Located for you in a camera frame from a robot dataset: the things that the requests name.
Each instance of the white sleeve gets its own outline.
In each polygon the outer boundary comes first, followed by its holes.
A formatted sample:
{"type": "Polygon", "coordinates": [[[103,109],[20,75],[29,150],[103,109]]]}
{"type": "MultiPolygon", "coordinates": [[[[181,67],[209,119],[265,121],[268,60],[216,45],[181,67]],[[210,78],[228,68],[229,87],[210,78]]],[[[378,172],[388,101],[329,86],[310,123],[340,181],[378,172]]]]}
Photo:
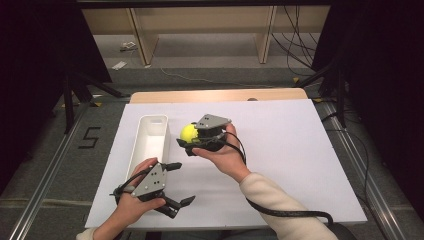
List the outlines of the white sleeve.
{"type": "MultiPolygon", "coordinates": [[[[250,201],[272,210],[303,211],[307,210],[281,189],[272,180],[258,174],[251,173],[240,183],[242,193],[250,201]]],[[[261,217],[277,233],[278,239],[308,239],[333,240],[337,237],[317,218],[284,218],[265,214],[261,217]]]]}
{"type": "Polygon", "coordinates": [[[77,235],[76,240],[93,240],[93,234],[96,228],[88,228],[84,232],[77,235]]]}

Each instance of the white container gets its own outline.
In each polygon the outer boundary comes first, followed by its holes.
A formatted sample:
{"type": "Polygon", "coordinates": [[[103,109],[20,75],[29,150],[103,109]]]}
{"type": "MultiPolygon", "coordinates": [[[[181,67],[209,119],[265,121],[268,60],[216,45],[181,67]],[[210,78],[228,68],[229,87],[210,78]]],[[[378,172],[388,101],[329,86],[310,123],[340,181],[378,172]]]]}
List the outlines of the white container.
{"type": "Polygon", "coordinates": [[[142,161],[157,157],[158,162],[168,163],[171,134],[168,117],[165,115],[146,115],[140,118],[127,179],[142,161]]]}

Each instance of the person's right hand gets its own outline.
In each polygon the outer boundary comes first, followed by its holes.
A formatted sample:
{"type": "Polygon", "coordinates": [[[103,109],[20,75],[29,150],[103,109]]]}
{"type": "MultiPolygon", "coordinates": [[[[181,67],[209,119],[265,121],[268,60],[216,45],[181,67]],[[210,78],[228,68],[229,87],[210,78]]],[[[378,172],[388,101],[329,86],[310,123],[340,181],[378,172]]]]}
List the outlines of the person's right hand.
{"type": "MultiPolygon", "coordinates": [[[[237,136],[236,128],[233,124],[228,124],[225,129],[227,132],[237,136]]],[[[240,148],[240,143],[231,134],[226,134],[227,142],[240,148]]],[[[225,145],[217,152],[211,152],[202,148],[193,148],[193,153],[197,156],[209,159],[223,173],[232,177],[240,183],[247,175],[250,174],[249,169],[243,163],[240,154],[233,148],[225,145]]]]}

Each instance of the person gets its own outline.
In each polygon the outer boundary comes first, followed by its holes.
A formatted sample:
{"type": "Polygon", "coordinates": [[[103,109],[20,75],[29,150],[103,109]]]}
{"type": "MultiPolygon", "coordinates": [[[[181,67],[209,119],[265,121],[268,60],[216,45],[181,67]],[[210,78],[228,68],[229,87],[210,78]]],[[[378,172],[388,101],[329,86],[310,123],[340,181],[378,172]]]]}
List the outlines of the person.
{"type": "MultiPolygon", "coordinates": [[[[239,147],[236,128],[233,124],[226,125],[228,143],[239,147]]],[[[224,146],[217,152],[205,149],[193,148],[197,156],[210,160],[224,174],[227,174],[239,183],[241,192],[250,201],[273,210],[281,211],[304,211],[307,210],[299,201],[290,197],[284,190],[269,178],[260,173],[251,172],[243,163],[240,154],[231,147],[224,146]]],[[[133,174],[149,165],[154,165],[157,159],[147,159],[140,163],[133,174]]],[[[135,179],[131,185],[137,186],[141,178],[135,179]]],[[[77,240],[104,240],[114,239],[128,225],[136,222],[145,212],[158,208],[165,204],[163,199],[157,198],[147,202],[141,202],[130,194],[123,194],[116,210],[98,228],[85,230],[77,235],[77,240]]],[[[278,239],[326,239],[333,240],[337,237],[316,217],[285,218],[273,217],[259,213],[270,228],[275,232],[278,239]]]]}

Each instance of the yellow ball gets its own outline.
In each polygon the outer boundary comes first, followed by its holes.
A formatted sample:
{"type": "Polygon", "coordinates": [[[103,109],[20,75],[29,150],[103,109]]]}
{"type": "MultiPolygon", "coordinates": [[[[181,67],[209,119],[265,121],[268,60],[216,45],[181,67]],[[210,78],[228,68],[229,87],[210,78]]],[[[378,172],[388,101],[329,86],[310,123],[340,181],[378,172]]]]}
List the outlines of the yellow ball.
{"type": "Polygon", "coordinates": [[[186,141],[187,143],[191,143],[193,138],[197,138],[197,129],[194,128],[194,124],[189,124],[181,130],[180,139],[186,141]]]}

